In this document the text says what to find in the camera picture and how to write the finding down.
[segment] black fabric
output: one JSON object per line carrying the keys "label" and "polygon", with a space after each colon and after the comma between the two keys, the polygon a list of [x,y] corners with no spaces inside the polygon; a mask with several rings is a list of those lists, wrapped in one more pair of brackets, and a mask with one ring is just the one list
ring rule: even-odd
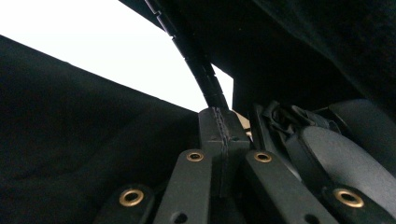
{"label": "black fabric", "polygon": [[368,100],[330,105],[353,141],[396,176],[396,124]]}
{"label": "black fabric", "polygon": [[0,223],[92,223],[114,190],[159,185],[198,143],[196,113],[2,36],[0,112]]}
{"label": "black fabric", "polygon": [[394,1],[254,1],[396,118]]}
{"label": "black fabric", "polygon": [[[359,189],[396,217],[396,179],[349,139],[339,133],[310,126],[290,138],[287,148],[293,162],[301,161],[301,158],[293,157],[293,154],[313,156],[306,165],[319,165],[332,181]],[[312,169],[304,169],[304,166],[303,163],[296,165],[304,181],[321,180],[322,175],[315,176],[310,173]],[[326,186],[327,183],[315,184]]]}
{"label": "black fabric", "polygon": [[[121,0],[159,25],[144,0]],[[279,102],[316,109],[361,98],[338,69],[253,1],[175,1],[209,60],[234,78],[233,109]]]}

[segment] dark fabric panel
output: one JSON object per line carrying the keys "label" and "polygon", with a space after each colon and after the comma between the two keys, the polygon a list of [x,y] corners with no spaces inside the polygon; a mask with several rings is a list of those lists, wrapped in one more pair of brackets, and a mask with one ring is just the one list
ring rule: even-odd
{"label": "dark fabric panel", "polygon": [[0,222],[91,223],[166,180],[197,115],[0,37]]}
{"label": "dark fabric panel", "polygon": [[[155,21],[144,1],[121,2]],[[236,111],[246,115],[251,103],[267,105],[275,99],[319,108],[358,95],[328,59],[290,35],[252,1],[175,2],[210,61],[234,78]]]}
{"label": "dark fabric panel", "polygon": [[396,118],[396,3],[282,0],[255,2],[332,62],[367,98]]}

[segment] metal rivet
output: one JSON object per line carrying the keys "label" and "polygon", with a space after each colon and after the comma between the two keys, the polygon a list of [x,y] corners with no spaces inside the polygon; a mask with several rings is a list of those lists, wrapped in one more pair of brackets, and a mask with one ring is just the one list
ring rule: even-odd
{"label": "metal rivet", "polygon": [[333,193],[338,201],[349,207],[360,208],[364,206],[363,199],[348,189],[335,189]]}
{"label": "metal rivet", "polygon": [[270,162],[272,160],[272,157],[265,152],[257,152],[254,155],[254,159],[256,159],[256,161],[260,161],[260,162]]}
{"label": "metal rivet", "polygon": [[189,161],[201,161],[204,159],[204,154],[200,152],[191,152],[187,155],[187,160]]}
{"label": "metal rivet", "polygon": [[142,202],[145,194],[140,189],[127,189],[120,196],[120,204],[125,207],[132,207]]}

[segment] black plastic bracket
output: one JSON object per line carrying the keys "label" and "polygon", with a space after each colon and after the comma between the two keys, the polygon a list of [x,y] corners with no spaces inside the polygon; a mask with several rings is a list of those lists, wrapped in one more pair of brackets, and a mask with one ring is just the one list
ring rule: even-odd
{"label": "black plastic bracket", "polygon": [[163,195],[155,224],[207,224],[212,158],[202,150],[180,154]]}
{"label": "black plastic bracket", "polygon": [[249,151],[244,172],[276,223],[338,223],[275,154]]}
{"label": "black plastic bracket", "polygon": [[227,197],[250,141],[233,111],[210,107],[198,115],[201,149],[213,158],[212,196]]}

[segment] bright opening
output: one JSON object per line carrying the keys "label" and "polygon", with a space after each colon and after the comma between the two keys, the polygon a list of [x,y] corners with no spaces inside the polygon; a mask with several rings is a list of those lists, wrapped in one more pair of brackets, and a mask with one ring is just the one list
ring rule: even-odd
{"label": "bright opening", "polygon": [[[204,96],[163,30],[114,0],[0,0],[0,35],[192,111]],[[229,107],[233,79],[215,67]]]}

